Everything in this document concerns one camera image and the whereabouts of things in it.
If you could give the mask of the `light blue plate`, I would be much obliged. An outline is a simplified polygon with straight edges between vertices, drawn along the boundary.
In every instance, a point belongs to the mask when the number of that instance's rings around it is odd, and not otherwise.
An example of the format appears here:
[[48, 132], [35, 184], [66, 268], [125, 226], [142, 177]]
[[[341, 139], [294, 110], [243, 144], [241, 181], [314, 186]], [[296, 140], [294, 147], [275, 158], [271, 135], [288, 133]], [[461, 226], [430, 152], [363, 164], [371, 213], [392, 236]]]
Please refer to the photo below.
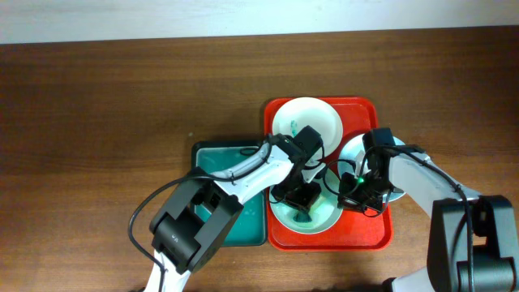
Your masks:
[[[364, 134], [356, 135], [353, 139], [345, 144], [340, 152], [339, 159], [350, 160], [356, 163], [356, 166], [360, 166], [362, 159], [365, 154], [362, 137]], [[399, 140], [397, 137], [393, 137], [396, 145], [405, 145], [404, 142]], [[354, 170], [354, 167], [347, 162], [340, 161], [337, 163], [338, 176], [341, 177], [343, 173], [358, 174], [358, 170]], [[406, 193], [398, 188], [395, 188], [390, 196], [389, 202], [400, 199]]]

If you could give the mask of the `pale green plate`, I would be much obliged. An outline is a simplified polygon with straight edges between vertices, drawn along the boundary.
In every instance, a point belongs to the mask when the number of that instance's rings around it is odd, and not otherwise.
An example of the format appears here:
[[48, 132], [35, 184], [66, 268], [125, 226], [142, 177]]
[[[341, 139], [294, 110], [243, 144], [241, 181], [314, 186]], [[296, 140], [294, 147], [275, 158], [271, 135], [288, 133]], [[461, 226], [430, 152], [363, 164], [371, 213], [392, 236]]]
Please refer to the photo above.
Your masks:
[[323, 179], [313, 180], [321, 187], [321, 192], [315, 203], [308, 213], [310, 220], [297, 220], [296, 216], [301, 214], [295, 208], [291, 208], [287, 204], [270, 203], [270, 208], [274, 217], [287, 229], [299, 234], [318, 234], [330, 229], [335, 225], [342, 214], [342, 209], [337, 207], [337, 195], [329, 191], [324, 185]]

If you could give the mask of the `white plate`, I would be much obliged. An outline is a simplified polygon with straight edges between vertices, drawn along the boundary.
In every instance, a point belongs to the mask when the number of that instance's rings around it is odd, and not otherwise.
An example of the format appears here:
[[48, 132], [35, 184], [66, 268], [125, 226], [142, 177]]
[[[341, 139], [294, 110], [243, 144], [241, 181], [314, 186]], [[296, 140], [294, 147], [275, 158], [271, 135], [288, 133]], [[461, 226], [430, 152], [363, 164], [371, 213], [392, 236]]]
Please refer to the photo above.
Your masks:
[[323, 140], [324, 155], [317, 152], [310, 161], [330, 156], [337, 150], [343, 136], [343, 124], [339, 113], [327, 102], [314, 97], [299, 97], [287, 101], [275, 113], [272, 133], [295, 137], [304, 127], [316, 130]]

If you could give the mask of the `green yellow sponge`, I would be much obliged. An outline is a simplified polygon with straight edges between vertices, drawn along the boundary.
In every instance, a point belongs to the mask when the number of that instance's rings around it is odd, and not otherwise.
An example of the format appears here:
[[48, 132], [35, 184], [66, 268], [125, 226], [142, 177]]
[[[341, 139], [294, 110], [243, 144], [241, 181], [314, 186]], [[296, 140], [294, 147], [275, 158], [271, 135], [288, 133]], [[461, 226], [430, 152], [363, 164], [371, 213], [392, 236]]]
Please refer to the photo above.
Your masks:
[[293, 221], [296, 223], [310, 223], [312, 219], [307, 210], [298, 210], [293, 216]]

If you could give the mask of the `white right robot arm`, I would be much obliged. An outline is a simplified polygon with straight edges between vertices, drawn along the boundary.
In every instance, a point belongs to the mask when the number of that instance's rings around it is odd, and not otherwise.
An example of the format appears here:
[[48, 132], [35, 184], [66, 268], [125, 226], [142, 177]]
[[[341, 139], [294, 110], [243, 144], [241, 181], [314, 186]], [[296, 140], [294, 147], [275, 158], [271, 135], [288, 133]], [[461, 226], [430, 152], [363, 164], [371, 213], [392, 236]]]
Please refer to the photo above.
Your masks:
[[390, 200], [409, 195], [431, 219], [426, 266], [387, 279], [384, 291], [518, 289], [517, 226], [507, 198], [464, 186], [388, 128], [357, 135], [338, 161], [340, 207], [378, 216]]

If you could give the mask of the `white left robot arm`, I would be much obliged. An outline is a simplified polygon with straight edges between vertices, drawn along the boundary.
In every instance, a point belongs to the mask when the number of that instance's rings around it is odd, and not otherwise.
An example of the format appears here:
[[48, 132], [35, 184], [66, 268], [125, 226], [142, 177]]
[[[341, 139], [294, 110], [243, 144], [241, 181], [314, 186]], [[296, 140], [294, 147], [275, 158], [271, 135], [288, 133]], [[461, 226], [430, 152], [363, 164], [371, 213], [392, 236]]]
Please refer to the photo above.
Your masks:
[[181, 291], [217, 253], [247, 201], [269, 189], [277, 200], [308, 210], [320, 193], [318, 170], [307, 162], [320, 149], [310, 126], [296, 136], [268, 135], [245, 161], [211, 174], [199, 167], [170, 183], [174, 189], [151, 220], [153, 268], [146, 291]]

